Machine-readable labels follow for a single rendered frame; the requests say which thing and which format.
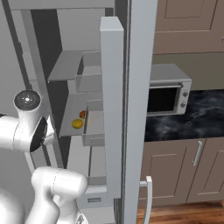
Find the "brown base cupboard door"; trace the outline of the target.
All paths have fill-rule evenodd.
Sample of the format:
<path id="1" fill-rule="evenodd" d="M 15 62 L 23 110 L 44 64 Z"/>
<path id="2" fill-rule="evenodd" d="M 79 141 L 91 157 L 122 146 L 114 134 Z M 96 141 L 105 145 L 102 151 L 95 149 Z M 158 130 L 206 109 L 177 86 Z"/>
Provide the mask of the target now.
<path id="1" fill-rule="evenodd" d="M 194 174 L 200 161 L 193 166 L 198 141 L 205 139 L 146 142 L 143 146 L 141 180 L 152 179 L 154 207 L 186 203 Z"/>
<path id="2" fill-rule="evenodd" d="M 188 202 L 224 200 L 224 137 L 208 138 L 201 153 Z"/>

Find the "brown wall cupboards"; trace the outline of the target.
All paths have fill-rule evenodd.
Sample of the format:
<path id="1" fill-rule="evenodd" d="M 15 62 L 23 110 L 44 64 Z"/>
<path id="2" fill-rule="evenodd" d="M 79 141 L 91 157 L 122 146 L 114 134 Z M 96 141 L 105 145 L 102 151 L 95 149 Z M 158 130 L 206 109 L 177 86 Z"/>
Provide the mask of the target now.
<path id="1" fill-rule="evenodd" d="M 224 0 L 158 0 L 154 54 L 224 52 Z"/>

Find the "grey door bin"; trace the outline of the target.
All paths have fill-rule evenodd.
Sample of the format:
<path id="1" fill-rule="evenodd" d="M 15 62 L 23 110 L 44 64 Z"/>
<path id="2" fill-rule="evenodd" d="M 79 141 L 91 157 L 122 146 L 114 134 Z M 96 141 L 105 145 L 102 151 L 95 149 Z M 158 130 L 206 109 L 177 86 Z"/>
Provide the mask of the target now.
<path id="1" fill-rule="evenodd" d="M 75 75 L 76 91 L 97 93 L 102 91 L 101 52 L 84 52 Z"/>
<path id="2" fill-rule="evenodd" d="M 95 147 L 104 145 L 104 114 L 102 100 L 87 102 L 82 142 L 84 146 Z"/>

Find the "silver toaster oven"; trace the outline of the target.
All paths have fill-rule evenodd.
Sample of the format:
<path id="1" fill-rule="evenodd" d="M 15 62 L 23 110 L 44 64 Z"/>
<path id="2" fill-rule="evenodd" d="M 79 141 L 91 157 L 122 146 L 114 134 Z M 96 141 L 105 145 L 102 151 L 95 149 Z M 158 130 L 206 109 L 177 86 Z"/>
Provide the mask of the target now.
<path id="1" fill-rule="evenodd" d="M 192 79 L 175 64 L 151 67 L 147 116 L 183 115 Z"/>

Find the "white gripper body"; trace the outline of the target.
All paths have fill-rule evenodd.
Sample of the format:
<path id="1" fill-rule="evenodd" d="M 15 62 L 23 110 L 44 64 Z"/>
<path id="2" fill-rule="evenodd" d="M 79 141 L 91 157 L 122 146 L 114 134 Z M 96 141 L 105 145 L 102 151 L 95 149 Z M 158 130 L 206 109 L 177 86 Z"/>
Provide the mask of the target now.
<path id="1" fill-rule="evenodd" d="M 43 145 L 52 144 L 55 140 L 55 137 L 56 137 L 56 132 L 53 128 L 51 117 L 48 116 L 46 120 L 46 133 L 45 133 L 45 140 L 43 142 Z"/>

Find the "grey fridge door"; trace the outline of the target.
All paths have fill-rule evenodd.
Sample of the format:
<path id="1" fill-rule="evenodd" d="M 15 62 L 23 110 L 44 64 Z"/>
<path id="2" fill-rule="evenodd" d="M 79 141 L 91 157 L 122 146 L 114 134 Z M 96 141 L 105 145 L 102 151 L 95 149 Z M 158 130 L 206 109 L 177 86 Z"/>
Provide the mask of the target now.
<path id="1" fill-rule="evenodd" d="M 122 224 L 137 223 L 137 204 L 158 0 L 131 0 L 129 93 Z"/>

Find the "grey freezer rack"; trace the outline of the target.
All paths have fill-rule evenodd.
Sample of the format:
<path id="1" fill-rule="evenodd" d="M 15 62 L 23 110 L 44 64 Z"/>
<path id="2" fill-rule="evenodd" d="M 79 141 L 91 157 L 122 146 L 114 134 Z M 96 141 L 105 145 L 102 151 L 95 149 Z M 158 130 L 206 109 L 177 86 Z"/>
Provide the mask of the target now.
<path id="1" fill-rule="evenodd" d="M 70 94 L 67 99 L 59 135 L 61 137 L 78 136 L 83 133 L 84 127 L 75 129 L 72 121 L 79 118 L 79 113 L 87 109 L 88 101 L 101 100 L 102 93 L 77 93 Z"/>
<path id="2" fill-rule="evenodd" d="M 74 80 L 77 75 L 100 74 L 101 71 L 100 51 L 63 51 L 57 59 L 48 80 Z"/>

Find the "grey fridge body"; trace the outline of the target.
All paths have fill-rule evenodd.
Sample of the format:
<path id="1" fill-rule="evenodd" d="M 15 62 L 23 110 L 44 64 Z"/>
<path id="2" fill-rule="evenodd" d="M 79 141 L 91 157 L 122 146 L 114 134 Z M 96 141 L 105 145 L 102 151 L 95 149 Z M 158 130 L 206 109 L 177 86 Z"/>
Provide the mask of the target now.
<path id="1" fill-rule="evenodd" d="M 100 22 L 119 18 L 124 30 L 126 64 L 128 6 L 124 0 L 0 0 L 0 115 L 18 117 L 17 93 L 33 90 L 42 97 L 42 111 L 56 132 L 52 144 L 32 153 L 0 149 L 0 187 L 32 210 L 32 174 L 42 166 L 67 169 L 87 177 L 87 190 L 76 199 L 88 224 L 123 224 L 121 197 L 107 196 L 105 165 L 96 161 L 82 135 L 60 136 L 69 95 L 77 94 L 74 80 L 49 81 L 63 51 L 101 49 Z"/>

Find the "yellow lemon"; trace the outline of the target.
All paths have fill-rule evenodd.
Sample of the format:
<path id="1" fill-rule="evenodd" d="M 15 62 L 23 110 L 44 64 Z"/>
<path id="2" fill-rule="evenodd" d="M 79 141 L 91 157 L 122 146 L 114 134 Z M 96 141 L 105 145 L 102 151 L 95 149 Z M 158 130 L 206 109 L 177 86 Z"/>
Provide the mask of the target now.
<path id="1" fill-rule="evenodd" d="M 83 126 L 83 121 L 81 119 L 74 119 L 72 121 L 72 126 L 74 129 L 80 129 Z"/>

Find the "grey freezer door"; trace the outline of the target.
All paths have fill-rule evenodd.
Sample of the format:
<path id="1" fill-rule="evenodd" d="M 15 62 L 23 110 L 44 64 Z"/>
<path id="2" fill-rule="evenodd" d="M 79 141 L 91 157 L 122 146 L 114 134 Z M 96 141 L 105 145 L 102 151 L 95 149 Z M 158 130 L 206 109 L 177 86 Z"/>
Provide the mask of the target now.
<path id="1" fill-rule="evenodd" d="M 100 22 L 104 145 L 89 146 L 93 158 L 105 165 L 107 196 L 121 197 L 123 144 L 123 26 L 118 17 Z"/>

